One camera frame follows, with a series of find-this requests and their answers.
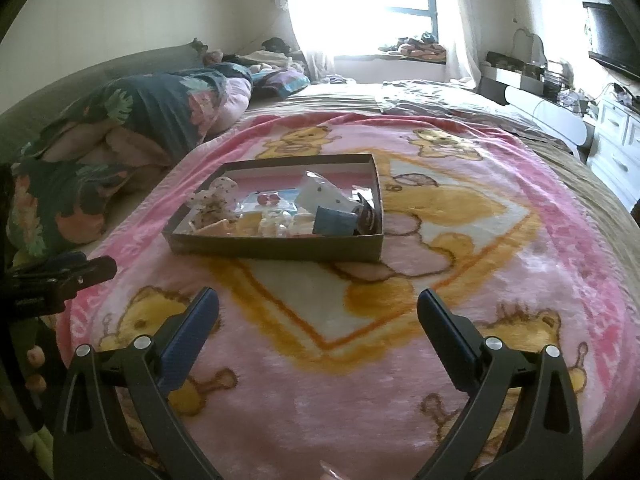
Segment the floral comforter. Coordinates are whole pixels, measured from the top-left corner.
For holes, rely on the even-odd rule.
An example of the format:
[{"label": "floral comforter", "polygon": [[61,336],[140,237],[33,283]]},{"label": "floral comforter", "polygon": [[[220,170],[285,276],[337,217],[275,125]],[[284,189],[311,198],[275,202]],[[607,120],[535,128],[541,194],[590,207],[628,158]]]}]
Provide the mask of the floral comforter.
[{"label": "floral comforter", "polygon": [[251,89],[245,67],[219,63],[112,80],[74,102],[14,165],[12,244],[41,257],[97,240],[110,197],[151,189],[217,124],[235,121]]}]

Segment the cartoon bear print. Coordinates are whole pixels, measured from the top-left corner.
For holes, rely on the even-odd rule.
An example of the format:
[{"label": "cartoon bear print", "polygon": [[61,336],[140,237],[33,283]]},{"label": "cartoon bear print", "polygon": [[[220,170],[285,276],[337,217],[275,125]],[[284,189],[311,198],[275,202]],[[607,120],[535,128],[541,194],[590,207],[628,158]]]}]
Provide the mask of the cartoon bear print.
[{"label": "cartoon bear print", "polygon": [[[385,209],[380,262],[329,265],[350,280],[344,302],[354,314],[360,311],[360,302],[369,305],[371,312],[393,305],[415,306],[413,278],[444,274],[474,256],[473,240],[456,228],[506,211],[503,204],[471,187],[440,184],[423,173],[392,174],[391,159],[386,155],[376,154],[376,165]],[[423,222],[450,230],[423,240]]]},{"label": "cartoon bear print", "polygon": [[341,138],[340,136],[327,138],[330,131],[326,126],[312,126],[287,132],[278,140],[265,142],[264,147],[267,149],[255,158],[320,155],[322,146]]},{"label": "cartoon bear print", "polygon": [[[548,344],[559,347],[561,318],[553,310],[543,310],[535,315],[526,308],[514,305],[514,312],[507,313],[507,306],[498,306],[498,321],[491,324],[477,324],[478,330],[484,337],[496,336],[509,347],[517,350],[540,352]],[[584,358],[589,351],[588,345],[582,342],[577,348],[575,363],[569,368],[569,377],[576,394],[581,393],[587,384],[587,374],[584,370]],[[489,434],[476,466],[491,460],[500,448],[500,444],[509,427],[513,416],[519,388],[508,391],[500,414]],[[442,396],[432,393],[424,397],[420,402],[420,411],[431,418],[437,425],[437,441],[440,444],[447,436],[462,409],[447,412],[444,409]]]},{"label": "cartoon bear print", "polygon": [[420,147],[420,156],[443,157],[456,156],[466,160],[482,160],[482,155],[476,150],[469,139],[459,137],[442,130],[417,129],[414,134],[418,137],[402,137],[409,144]]},{"label": "cartoon bear print", "polygon": [[[105,333],[98,348],[101,351],[123,348],[139,335],[153,335],[169,316],[183,313],[190,302],[189,298],[181,294],[145,286],[131,298],[114,333]],[[209,337],[220,329],[220,323],[219,316]],[[193,416],[204,408],[207,395],[219,390],[229,390],[237,385],[236,374],[225,367],[203,383],[198,383],[189,376],[180,389],[169,394],[168,400],[179,415]]]}]

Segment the white dresser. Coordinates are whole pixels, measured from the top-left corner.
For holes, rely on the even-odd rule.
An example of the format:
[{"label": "white dresser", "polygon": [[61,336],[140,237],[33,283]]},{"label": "white dresser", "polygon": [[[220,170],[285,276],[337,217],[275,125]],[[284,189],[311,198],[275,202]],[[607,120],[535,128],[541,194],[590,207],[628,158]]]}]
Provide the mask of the white dresser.
[{"label": "white dresser", "polygon": [[587,166],[631,211],[640,199],[640,115],[602,100]]}]

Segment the drawer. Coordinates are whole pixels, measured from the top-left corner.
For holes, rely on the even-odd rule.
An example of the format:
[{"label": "drawer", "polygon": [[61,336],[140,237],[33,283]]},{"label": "drawer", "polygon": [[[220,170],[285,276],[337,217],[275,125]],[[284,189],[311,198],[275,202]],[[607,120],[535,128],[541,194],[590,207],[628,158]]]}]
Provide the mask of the drawer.
[{"label": "drawer", "polygon": [[612,103],[604,101],[598,117],[598,133],[606,135],[615,143],[622,144],[625,137],[628,115]]},{"label": "drawer", "polygon": [[591,150],[591,169],[594,165],[615,180],[630,200],[640,196],[640,165],[602,135],[598,136],[596,146]]},{"label": "drawer", "polygon": [[640,164],[640,121],[629,118],[625,143],[622,148],[626,155]]},{"label": "drawer", "polygon": [[607,170],[601,168],[598,164],[593,164],[592,162],[590,162],[589,164],[591,171],[593,171],[593,174],[597,176],[602,181],[602,183],[613,192],[615,196],[618,197],[627,211],[631,211],[633,206],[636,205],[636,201],[633,200],[633,198],[630,197],[626,193],[626,191],[620,188],[620,185],[609,175],[609,173],[607,173]]}]

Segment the cardboard tray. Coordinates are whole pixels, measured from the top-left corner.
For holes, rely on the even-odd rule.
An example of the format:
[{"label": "cardboard tray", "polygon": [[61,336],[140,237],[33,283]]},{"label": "cardboard tray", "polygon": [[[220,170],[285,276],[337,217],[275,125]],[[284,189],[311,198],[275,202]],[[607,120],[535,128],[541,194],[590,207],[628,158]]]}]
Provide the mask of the cardboard tray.
[{"label": "cardboard tray", "polygon": [[[217,177],[225,175],[238,182],[244,192],[266,191],[269,179],[276,177],[290,180],[296,187],[305,173],[314,171],[345,190],[351,185],[341,186],[340,175],[352,176],[353,184],[371,188],[373,205],[378,222],[376,233],[347,237],[311,238],[262,238],[262,237],[209,237],[181,232],[191,209],[183,204],[162,230],[164,238],[174,253],[194,253],[231,258],[260,258],[268,260],[309,260],[315,262],[378,262],[382,252],[383,215],[378,172],[369,154],[315,155],[239,160],[223,164],[197,189],[207,189]],[[252,189],[265,186],[263,189]]]}]

